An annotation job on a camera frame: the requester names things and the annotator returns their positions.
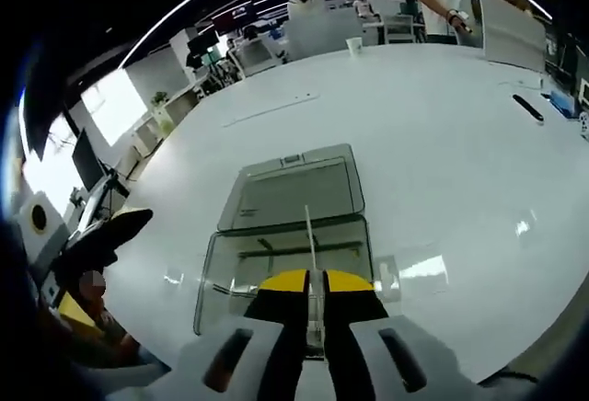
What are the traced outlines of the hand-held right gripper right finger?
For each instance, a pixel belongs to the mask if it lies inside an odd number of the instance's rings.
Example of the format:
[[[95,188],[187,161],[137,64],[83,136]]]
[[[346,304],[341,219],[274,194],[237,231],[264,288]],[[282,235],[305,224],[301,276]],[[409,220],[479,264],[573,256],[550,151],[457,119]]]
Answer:
[[[369,281],[335,269],[323,279],[324,346],[339,400],[465,398],[465,376],[443,342],[389,316]]]

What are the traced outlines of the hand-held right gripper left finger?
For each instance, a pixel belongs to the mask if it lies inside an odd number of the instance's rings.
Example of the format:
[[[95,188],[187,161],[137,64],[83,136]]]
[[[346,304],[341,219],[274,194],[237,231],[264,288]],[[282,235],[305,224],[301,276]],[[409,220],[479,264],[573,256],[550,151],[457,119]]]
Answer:
[[[293,400],[306,355],[307,271],[268,278],[242,316],[188,345],[178,400]]]

